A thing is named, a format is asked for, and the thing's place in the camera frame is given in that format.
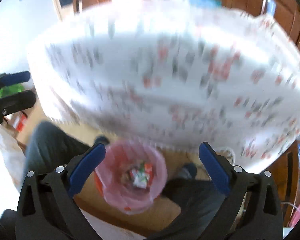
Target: shoe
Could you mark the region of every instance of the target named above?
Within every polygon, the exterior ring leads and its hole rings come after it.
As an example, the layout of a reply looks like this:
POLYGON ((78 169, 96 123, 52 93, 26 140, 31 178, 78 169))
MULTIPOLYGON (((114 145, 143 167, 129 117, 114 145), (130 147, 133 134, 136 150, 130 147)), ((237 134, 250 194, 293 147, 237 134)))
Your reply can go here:
POLYGON ((96 137, 94 140, 94 144, 98 144, 98 143, 102 143, 104 146, 107 146, 110 143, 110 141, 106 136, 100 135, 96 137))
POLYGON ((174 179, 195 179, 197 176, 197 167, 194 163, 186 163, 181 170, 177 173, 174 179))

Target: metal screw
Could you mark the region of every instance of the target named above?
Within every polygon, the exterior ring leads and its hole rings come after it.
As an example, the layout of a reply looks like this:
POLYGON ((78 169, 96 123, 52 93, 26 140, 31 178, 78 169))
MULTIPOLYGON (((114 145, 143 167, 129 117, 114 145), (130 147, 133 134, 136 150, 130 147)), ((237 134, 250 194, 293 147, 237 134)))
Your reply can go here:
POLYGON ((240 173, 240 172, 242 172, 242 168, 240 166, 235 166, 234 171, 240 173))
POLYGON ((57 173, 61 173, 61 172, 63 172, 64 170, 65 170, 64 166, 59 166, 59 167, 56 168, 56 172, 57 172, 57 173))
POLYGON ((31 177, 33 176, 33 174, 34 174, 33 171, 29 171, 29 172, 27 173, 27 177, 28 177, 28 178, 31 178, 31 177))
POLYGON ((265 175, 266 175, 267 177, 271 177, 271 172, 270 172, 270 171, 265 171, 265 175))

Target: white wall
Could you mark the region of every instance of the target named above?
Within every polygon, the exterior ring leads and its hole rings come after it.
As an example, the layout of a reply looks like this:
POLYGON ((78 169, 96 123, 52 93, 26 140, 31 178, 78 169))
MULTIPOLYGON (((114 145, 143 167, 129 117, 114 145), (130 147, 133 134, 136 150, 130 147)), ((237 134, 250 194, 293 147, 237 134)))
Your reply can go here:
POLYGON ((0 73, 29 70, 25 47, 57 21, 52 0, 2 0, 0 73))

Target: pink plastic bag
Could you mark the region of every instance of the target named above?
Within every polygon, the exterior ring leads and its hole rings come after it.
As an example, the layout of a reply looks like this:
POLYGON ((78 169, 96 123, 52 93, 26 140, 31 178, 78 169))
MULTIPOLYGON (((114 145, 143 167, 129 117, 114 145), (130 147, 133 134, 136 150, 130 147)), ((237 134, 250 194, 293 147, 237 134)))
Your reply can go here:
POLYGON ((106 157, 96 168, 106 202, 126 214, 142 213, 162 192, 167 181, 164 157, 156 149, 138 141, 117 141, 106 147, 106 157), (153 181, 149 189, 126 187, 120 181, 124 168, 136 160, 153 165, 153 181))
POLYGON ((300 220, 300 205, 298 209, 295 211, 295 213, 293 214, 289 227, 293 228, 298 223, 299 220, 300 220))

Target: person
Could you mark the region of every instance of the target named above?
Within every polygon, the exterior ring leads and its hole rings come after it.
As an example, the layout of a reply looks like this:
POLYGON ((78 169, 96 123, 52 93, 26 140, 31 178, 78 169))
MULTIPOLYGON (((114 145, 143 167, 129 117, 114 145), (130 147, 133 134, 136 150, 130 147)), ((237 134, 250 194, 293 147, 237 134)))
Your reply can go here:
MULTIPOLYGON (((95 143, 107 145, 109 141, 105 136, 100 136, 95 143)), ((89 148, 52 123, 41 122, 32 133, 26 150, 24 176, 30 170, 37 174, 52 172, 89 148)), ((195 240, 208 226, 225 196, 218 192, 211 181, 195 180, 196 174, 196 166, 187 163, 167 182, 162 196, 179 205, 181 213, 169 226, 147 240, 195 240)))

